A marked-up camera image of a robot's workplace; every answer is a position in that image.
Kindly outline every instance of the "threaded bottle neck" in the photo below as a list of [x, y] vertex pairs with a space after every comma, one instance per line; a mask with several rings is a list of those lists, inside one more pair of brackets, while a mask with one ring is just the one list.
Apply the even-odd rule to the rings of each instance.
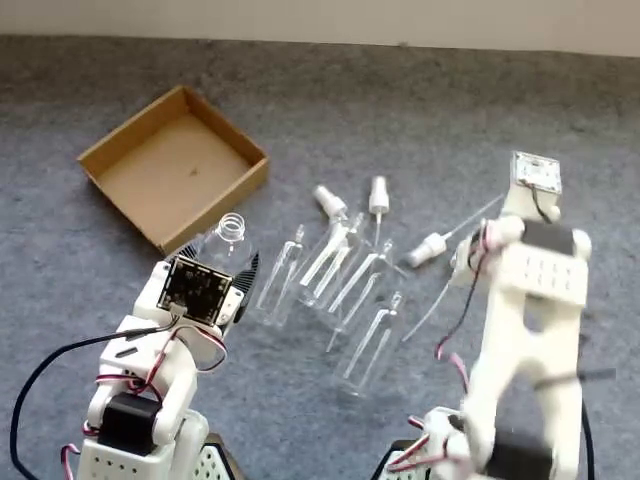
[[243, 240], [244, 230], [244, 218], [237, 213], [227, 213], [220, 219], [216, 227], [216, 233], [226, 242]]

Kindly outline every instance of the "cardboard tray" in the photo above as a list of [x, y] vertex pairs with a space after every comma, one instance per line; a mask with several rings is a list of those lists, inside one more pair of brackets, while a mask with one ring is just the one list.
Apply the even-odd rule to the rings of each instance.
[[268, 173], [264, 152], [182, 86], [115, 129], [78, 161], [165, 254], [213, 226]]

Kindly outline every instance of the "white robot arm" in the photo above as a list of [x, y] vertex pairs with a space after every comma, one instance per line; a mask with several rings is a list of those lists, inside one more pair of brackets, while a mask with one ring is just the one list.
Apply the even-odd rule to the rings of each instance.
[[[201, 287], [219, 295], [204, 298]], [[206, 478], [198, 459], [209, 426], [189, 410], [197, 388], [196, 364], [216, 366], [224, 359], [223, 338], [244, 298], [242, 286], [237, 288], [231, 277], [188, 258], [156, 265], [118, 331], [171, 328], [112, 340], [102, 352], [98, 389], [84, 427], [79, 480]], [[143, 390], [155, 392], [156, 398]], [[218, 478], [230, 478], [222, 470], [218, 465], [223, 475]]]
[[[516, 152], [501, 217], [458, 246], [453, 284], [482, 281], [489, 298], [480, 356], [459, 412], [436, 408], [424, 419], [426, 443], [387, 468], [389, 476], [430, 467], [431, 480], [575, 480], [582, 391], [577, 381], [580, 316], [586, 303], [591, 242], [581, 230], [553, 224], [561, 193], [555, 160]], [[539, 317], [541, 332], [524, 322]], [[571, 378], [536, 389], [545, 420], [543, 444], [496, 432], [498, 401], [516, 373], [532, 384]]]

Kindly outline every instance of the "perforated white plate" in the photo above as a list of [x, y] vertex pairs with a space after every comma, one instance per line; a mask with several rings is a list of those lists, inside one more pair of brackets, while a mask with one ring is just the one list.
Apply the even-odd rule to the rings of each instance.
[[232, 480], [220, 452], [214, 446], [205, 446], [200, 452], [192, 480]]
[[139, 457], [86, 438], [80, 456], [78, 480], [164, 479], [171, 465], [173, 451], [173, 444], [166, 445], [156, 449], [153, 454]]
[[[402, 455], [401, 451], [392, 452], [391, 455], [389, 455], [387, 465], [400, 455]], [[385, 468], [376, 480], [425, 480], [426, 477], [427, 467], [418, 467], [415, 470], [402, 473], [388, 473]]]

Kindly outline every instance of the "gray carpet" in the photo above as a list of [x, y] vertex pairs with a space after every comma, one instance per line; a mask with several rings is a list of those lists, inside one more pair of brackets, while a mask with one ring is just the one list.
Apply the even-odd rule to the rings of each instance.
[[[76, 156], [176, 84], [206, 95], [269, 153], [267, 186], [239, 207], [272, 252], [285, 232], [325, 219], [310, 196], [325, 182], [352, 209], [372, 174], [389, 177], [385, 228], [402, 249], [446, 231], [504, 190], [512, 149], [562, 162], [564, 219], [594, 244], [585, 368], [618, 379], [585, 387], [602, 478], [637, 474], [640, 434], [636, 274], [640, 238], [640, 60], [548, 53], [133, 39], [0, 38], [0, 427], [19, 387], [55, 347], [112, 331], [160, 256], [89, 184]], [[447, 275], [446, 260], [407, 286], [413, 323]], [[397, 353], [380, 391], [331, 387], [329, 332], [304, 310], [287, 331], [244, 322], [230, 360], [202, 378], [195, 407], [252, 480], [366, 480], [388, 444], [415, 435], [408, 414], [456, 406], [456, 374], [432, 361], [460, 313], [452, 292]], [[486, 301], [452, 342], [471, 362]], [[20, 431], [24, 461], [62, 478], [59, 447], [80, 442], [99, 348], [69, 354], [39, 381]], [[539, 431], [521, 382], [501, 425]], [[18, 478], [6, 434], [0, 477]]]

